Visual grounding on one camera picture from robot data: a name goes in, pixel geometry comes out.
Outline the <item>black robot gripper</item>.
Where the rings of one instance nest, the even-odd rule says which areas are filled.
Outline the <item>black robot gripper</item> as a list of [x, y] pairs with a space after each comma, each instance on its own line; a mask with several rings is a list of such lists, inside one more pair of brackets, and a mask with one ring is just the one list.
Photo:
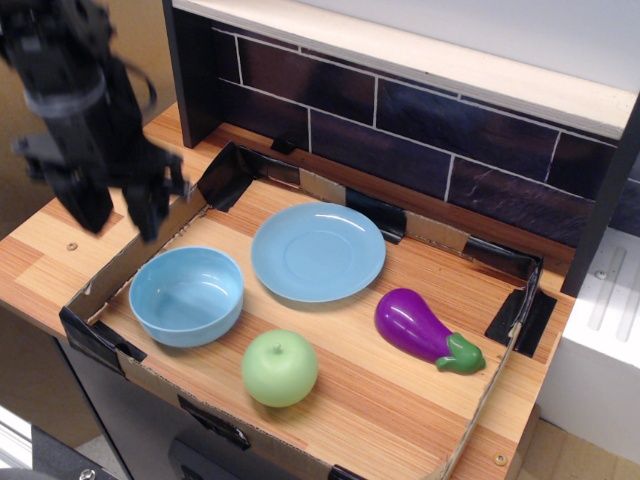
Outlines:
[[85, 230], [98, 234], [109, 219], [111, 187], [122, 190], [142, 240], [154, 242], [168, 215], [169, 197], [185, 196], [182, 159], [142, 131], [136, 100], [28, 99], [46, 130], [12, 144], [32, 178], [48, 183]]

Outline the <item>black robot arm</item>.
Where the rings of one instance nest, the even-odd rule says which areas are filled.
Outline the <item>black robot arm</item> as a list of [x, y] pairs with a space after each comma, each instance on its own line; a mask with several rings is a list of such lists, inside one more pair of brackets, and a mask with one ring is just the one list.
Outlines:
[[12, 148], [86, 230], [100, 232], [122, 191], [142, 239], [157, 239], [172, 195], [190, 187], [179, 156], [151, 143], [128, 77], [110, 50], [107, 11], [93, 1], [4, 1], [1, 56], [46, 132]]

